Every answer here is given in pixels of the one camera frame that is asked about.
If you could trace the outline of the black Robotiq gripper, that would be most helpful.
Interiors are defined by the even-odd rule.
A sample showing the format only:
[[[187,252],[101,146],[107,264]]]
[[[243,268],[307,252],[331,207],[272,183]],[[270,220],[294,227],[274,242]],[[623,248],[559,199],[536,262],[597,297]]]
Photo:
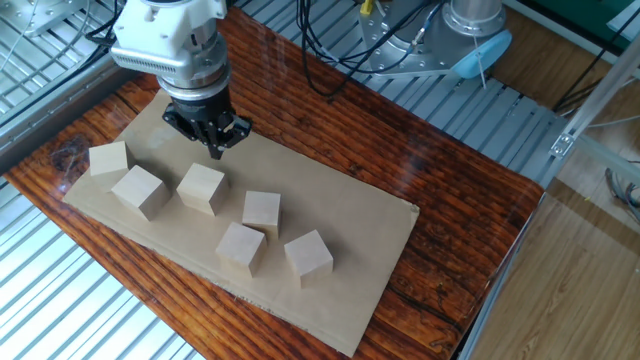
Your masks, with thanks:
[[[166,108],[162,118],[188,140],[204,145],[214,160],[247,138],[253,125],[249,118],[234,114],[228,88],[197,101],[172,97],[172,107]]]

